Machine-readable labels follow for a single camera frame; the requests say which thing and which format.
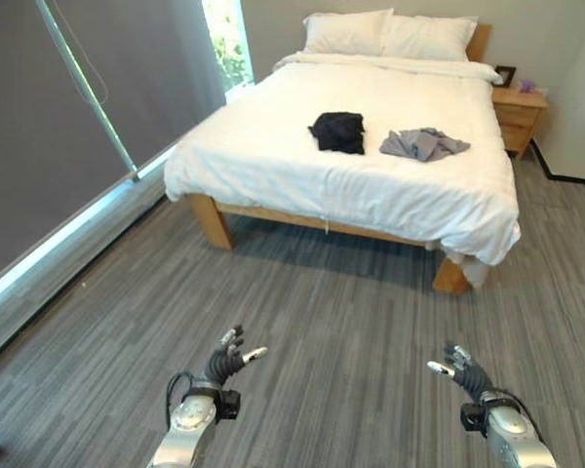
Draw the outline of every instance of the folded clothing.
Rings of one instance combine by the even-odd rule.
[[[453,139],[433,128],[424,128],[402,130],[398,134],[391,131],[389,137],[381,144],[379,151],[424,162],[460,153],[468,148],[470,148],[470,143]]]
[[[326,112],[321,114],[310,132],[319,141],[321,151],[342,151],[364,154],[364,126],[362,115],[350,112]]]

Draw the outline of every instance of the white duvet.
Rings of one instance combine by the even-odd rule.
[[[165,168],[171,200],[205,193],[228,204],[319,217],[326,227],[329,221],[366,227],[435,243],[466,266],[495,265],[518,241],[491,67],[298,53],[276,68],[183,137]],[[318,150],[308,126],[333,111],[364,116],[366,155]],[[426,163],[379,152],[390,130],[422,127],[471,148]],[[465,271],[475,285],[483,281],[481,270]]]

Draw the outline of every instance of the striped carpet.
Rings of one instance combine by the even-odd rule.
[[[462,297],[432,292],[436,253],[240,217],[216,251],[163,203],[0,356],[0,467],[144,467],[170,375],[242,322],[271,352],[231,380],[206,468],[500,467],[425,368],[449,338],[585,468],[585,185],[515,167],[523,239]]]

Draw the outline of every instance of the blind cord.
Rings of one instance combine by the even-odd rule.
[[[71,24],[69,24],[69,21],[67,20],[67,18],[63,14],[62,10],[60,9],[59,4],[57,3],[57,0],[52,0],[52,3],[53,3],[53,5],[58,13],[58,16],[60,17],[60,19],[64,23],[65,27],[67,28],[69,35],[74,40],[74,43],[76,44],[76,46],[80,50],[80,53],[82,54],[82,56],[84,57],[85,62],[91,68],[91,70],[94,72],[94,75],[96,76],[97,81],[101,84],[102,91],[103,91],[103,97],[102,97],[102,99],[97,100],[98,103],[100,105],[106,104],[106,102],[108,101],[108,87],[106,86],[106,83],[104,82],[101,75],[99,74],[98,69],[91,63],[89,56],[85,52],[85,48],[82,47],[82,44],[80,43],[80,40],[78,39],[78,36],[76,36],[76,33],[71,28]],[[86,102],[87,104],[94,104],[93,102],[88,100],[85,95],[83,95],[82,90],[80,89],[80,87],[78,86],[78,83],[76,81],[76,77],[74,76],[74,73],[71,71],[71,68],[67,67],[67,69],[69,69],[69,77],[71,78],[71,81],[73,82],[73,84],[76,86],[76,91],[78,92],[78,95],[80,96],[80,98],[82,98],[82,100],[84,102]]]

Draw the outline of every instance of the nightstand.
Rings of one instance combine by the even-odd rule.
[[[540,93],[521,93],[511,88],[494,88],[491,98],[507,151],[522,159],[539,119],[548,108]]]

